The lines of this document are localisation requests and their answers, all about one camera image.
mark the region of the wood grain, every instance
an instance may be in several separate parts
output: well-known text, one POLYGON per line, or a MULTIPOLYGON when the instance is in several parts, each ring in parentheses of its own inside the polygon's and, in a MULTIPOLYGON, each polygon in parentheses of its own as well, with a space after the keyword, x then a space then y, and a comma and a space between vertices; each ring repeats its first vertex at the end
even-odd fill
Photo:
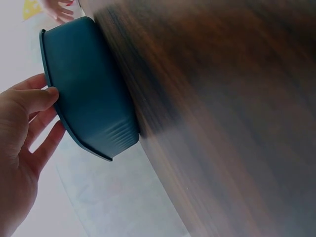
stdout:
POLYGON ((80 0, 193 237, 316 233, 316 1, 80 0))

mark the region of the fingernail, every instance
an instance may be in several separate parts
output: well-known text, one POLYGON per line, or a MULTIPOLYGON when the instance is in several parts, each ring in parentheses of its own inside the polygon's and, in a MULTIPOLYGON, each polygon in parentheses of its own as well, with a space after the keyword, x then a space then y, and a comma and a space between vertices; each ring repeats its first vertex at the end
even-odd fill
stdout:
POLYGON ((49 94, 51 94, 52 96, 56 96, 56 95, 59 94, 57 88, 56 88, 56 87, 53 87, 53 86, 47 88, 46 91, 47 91, 49 94))

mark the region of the dark teal bowl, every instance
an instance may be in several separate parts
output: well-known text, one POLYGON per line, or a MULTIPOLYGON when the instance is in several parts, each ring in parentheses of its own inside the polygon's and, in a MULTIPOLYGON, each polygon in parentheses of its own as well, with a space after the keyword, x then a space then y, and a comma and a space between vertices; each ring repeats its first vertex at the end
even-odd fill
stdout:
POLYGON ((56 111, 85 150, 112 160, 138 141, 134 106, 99 27, 82 17, 40 33, 48 86, 58 88, 56 111))

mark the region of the yellow object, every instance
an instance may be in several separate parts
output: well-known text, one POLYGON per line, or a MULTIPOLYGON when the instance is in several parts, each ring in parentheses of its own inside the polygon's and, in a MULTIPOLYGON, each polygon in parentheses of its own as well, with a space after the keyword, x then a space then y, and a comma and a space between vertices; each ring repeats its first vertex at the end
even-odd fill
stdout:
POLYGON ((41 7, 36 0, 25 0, 23 6, 23 19, 26 20, 41 12, 41 7))

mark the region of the child's hand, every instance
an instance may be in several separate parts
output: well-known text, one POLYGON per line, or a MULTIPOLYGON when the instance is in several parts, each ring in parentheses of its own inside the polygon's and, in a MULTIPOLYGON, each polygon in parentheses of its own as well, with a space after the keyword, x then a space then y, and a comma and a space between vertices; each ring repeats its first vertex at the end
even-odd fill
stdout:
POLYGON ((59 24, 72 21, 74 12, 62 7, 59 3, 72 3, 73 0, 39 0, 43 10, 59 24))

